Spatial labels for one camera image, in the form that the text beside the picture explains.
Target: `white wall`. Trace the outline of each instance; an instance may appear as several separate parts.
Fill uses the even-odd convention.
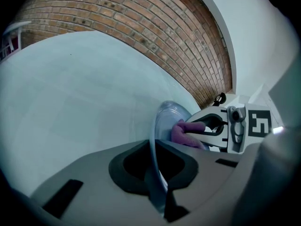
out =
[[[289,21],[269,0],[203,0],[228,47],[233,91],[251,96],[270,89],[295,59],[299,42]]]
[[[148,139],[165,100],[199,111],[157,64],[98,31],[26,47],[1,64],[0,82],[1,168],[25,195],[81,156]]]
[[[238,95],[236,95],[233,90],[230,90],[228,93],[226,93],[226,102],[220,106],[222,107],[228,107],[235,103],[235,101],[238,101]]]

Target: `gray surface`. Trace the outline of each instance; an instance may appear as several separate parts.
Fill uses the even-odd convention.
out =
[[[284,126],[301,125],[301,52],[291,66],[269,91]]]
[[[288,205],[289,199],[292,199],[288,195],[294,190],[298,177],[296,172],[300,166],[300,145],[300,130],[284,130],[265,137],[258,150],[253,173],[236,206],[234,226],[247,225],[262,212],[267,212],[266,218],[273,217],[283,213],[285,206],[292,206]]]
[[[48,226],[71,226],[68,223],[65,223],[56,217],[52,216],[50,213],[43,210],[36,202],[34,202],[29,197],[25,196],[19,191],[13,191],[15,196],[22,202],[22,204],[28,208],[32,214],[45,225]]]
[[[249,180],[259,146],[259,144],[248,146],[233,173],[212,197],[191,212],[188,217],[175,221],[173,225],[231,225],[234,208]],[[198,193],[199,191],[191,191],[194,196]]]
[[[205,151],[167,141],[165,143],[193,157],[198,162],[198,174],[192,183],[187,188],[174,191],[177,204],[184,206],[189,211],[195,210],[211,198],[235,169],[215,161],[227,159],[239,162],[241,157],[239,154]]]
[[[2,168],[25,195],[81,156],[148,139],[166,100],[199,111],[157,64],[97,31],[26,47],[1,64],[0,82]]]
[[[42,206],[69,179],[84,182],[61,220],[72,225],[161,225],[159,215],[147,196],[129,194],[111,179],[108,166],[119,153],[140,142],[92,153],[76,160],[44,182],[32,195]]]

